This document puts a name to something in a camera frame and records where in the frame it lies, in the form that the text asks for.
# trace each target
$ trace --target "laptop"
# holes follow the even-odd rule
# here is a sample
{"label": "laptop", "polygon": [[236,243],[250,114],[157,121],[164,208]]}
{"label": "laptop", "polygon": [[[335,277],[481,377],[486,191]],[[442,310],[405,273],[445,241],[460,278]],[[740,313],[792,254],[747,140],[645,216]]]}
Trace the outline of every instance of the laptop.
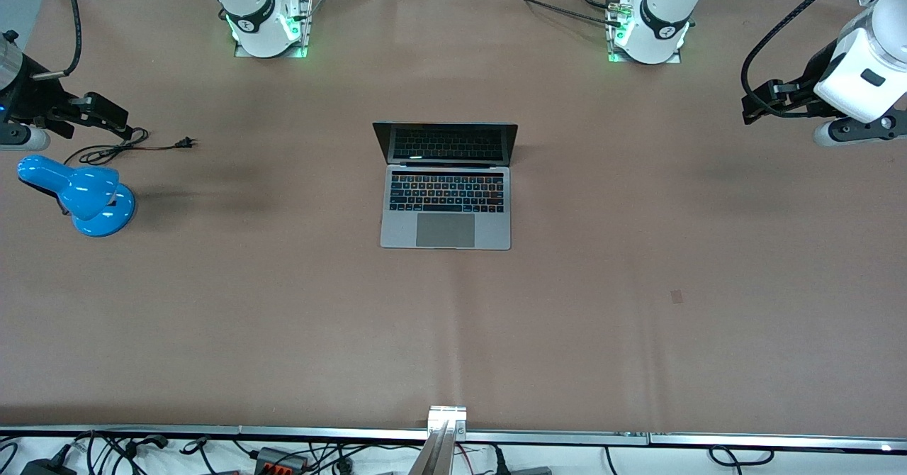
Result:
{"label": "laptop", "polygon": [[381,246],[508,250],[511,123],[375,123],[385,153]]}

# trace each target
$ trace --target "brown table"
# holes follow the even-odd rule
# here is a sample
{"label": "brown table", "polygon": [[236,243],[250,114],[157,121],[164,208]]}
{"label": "brown table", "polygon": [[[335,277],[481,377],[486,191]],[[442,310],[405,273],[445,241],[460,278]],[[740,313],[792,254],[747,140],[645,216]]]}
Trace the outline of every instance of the brown table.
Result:
{"label": "brown table", "polygon": [[[201,142],[120,156],[139,209],[102,240],[0,155],[0,417],[907,435],[907,145],[740,120],[799,1],[702,0],[645,67],[519,0],[327,0],[301,61],[233,58],[215,0],[81,0],[67,89]],[[856,12],[807,10],[754,83]],[[45,0],[29,54],[65,65],[71,23]],[[512,250],[379,248],[375,120],[518,123]]]}

